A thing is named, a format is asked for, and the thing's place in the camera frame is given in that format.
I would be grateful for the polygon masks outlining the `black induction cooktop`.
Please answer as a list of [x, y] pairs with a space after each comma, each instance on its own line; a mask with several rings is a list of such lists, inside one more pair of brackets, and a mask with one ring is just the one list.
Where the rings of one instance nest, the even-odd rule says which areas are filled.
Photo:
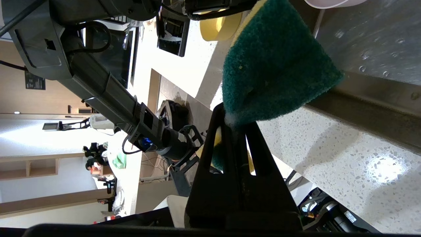
[[173, 55], [184, 57], [188, 38], [189, 19], [156, 17], [157, 47]]

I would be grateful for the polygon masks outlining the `stainless steel sink basin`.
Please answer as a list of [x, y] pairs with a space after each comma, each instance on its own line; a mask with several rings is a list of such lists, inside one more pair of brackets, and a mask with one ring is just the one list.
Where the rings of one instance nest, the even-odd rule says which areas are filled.
[[307, 108], [421, 155], [421, 0], [289, 1], [345, 76]]

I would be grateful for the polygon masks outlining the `green plastic bag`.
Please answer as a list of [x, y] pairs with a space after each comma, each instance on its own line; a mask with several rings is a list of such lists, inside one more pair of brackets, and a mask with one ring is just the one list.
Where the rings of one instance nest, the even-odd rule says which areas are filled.
[[112, 163], [117, 169], [125, 169], [127, 165], [127, 155], [125, 153], [118, 153], [112, 160]]

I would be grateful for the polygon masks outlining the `white boxy device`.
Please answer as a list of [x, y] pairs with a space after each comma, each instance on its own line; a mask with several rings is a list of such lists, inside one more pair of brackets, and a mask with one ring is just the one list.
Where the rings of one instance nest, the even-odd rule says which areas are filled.
[[93, 114], [88, 119], [90, 126], [93, 129], [111, 129], [114, 130], [114, 123], [112, 123], [110, 120], [108, 120], [106, 117], [104, 117], [102, 114]]

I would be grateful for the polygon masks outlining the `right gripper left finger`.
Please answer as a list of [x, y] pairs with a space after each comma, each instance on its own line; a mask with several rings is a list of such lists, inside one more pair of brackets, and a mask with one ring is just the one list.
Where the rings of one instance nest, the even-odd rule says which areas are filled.
[[235, 149], [225, 108], [212, 112], [209, 130], [185, 209], [185, 226], [225, 228], [229, 214], [238, 209]]

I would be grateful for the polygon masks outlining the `black robot torso frame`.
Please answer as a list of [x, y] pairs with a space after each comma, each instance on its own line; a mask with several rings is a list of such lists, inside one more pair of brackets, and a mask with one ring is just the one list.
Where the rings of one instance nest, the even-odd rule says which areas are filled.
[[188, 108], [172, 100], [162, 102], [156, 113], [164, 123], [164, 134], [169, 138], [168, 147], [158, 150], [166, 161], [167, 174], [172, 178], [177, 194], [188, 197], [191, 182], [186, 173], [199, 162], [196, 151], [204, 144], [204, 139], [196, 126], [188, 124]]

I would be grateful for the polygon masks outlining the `grey device with black rim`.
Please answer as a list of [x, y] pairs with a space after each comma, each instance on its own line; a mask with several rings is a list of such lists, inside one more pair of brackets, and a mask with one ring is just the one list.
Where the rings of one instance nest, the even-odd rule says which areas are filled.
[[293, 196], [304, 230], [319, 232], [379, 233], [376, 228], [350, 211], [304, 177], [293, 179], [292, 171], [284, 178]]

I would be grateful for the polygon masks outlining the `yellow plastic bowl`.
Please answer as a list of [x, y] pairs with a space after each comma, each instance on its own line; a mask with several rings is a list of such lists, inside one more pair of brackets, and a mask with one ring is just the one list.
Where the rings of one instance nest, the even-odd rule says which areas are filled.
[[200, 33], [205, 41], [225, 41], [237, 31], [243, 13], [199, 21]]

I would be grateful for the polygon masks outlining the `light wooden shelf unit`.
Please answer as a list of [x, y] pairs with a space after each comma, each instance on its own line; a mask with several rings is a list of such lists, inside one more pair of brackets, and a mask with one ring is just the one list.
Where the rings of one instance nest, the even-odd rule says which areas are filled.
[[81, 158], [84, 153], [0, 157], [0, 181], [53, 176], [62, 159]]

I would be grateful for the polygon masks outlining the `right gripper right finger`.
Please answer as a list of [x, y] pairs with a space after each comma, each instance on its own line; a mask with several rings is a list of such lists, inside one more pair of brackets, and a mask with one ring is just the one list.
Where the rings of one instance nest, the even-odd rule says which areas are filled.
[[235, 142], [241, 218], [251, 228], [302, 230], [298, 208], [256, 122], [240, 127]]

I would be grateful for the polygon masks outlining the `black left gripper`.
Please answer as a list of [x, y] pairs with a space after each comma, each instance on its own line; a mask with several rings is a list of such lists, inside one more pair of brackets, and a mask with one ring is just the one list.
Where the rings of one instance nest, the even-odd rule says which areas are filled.
[[259, 0], [185, 0], [185, 15], [195, 21], [226, 17], [251, 10]]

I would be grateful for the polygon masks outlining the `green and yellow sponge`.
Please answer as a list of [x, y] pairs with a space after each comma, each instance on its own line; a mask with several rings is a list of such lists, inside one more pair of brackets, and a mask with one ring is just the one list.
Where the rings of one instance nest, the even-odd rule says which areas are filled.
[[289, 114], [335, 87], [343, 73], [289, 0], [259, 0], [225, 57], [225, 123], [238, 127]]

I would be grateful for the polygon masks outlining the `black wall sign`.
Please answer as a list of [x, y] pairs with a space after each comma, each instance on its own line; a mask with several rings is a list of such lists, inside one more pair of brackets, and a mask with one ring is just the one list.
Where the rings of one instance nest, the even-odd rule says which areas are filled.
[[25, 71], [25, 88], [27, 90], [46, 90], [46, 79]]

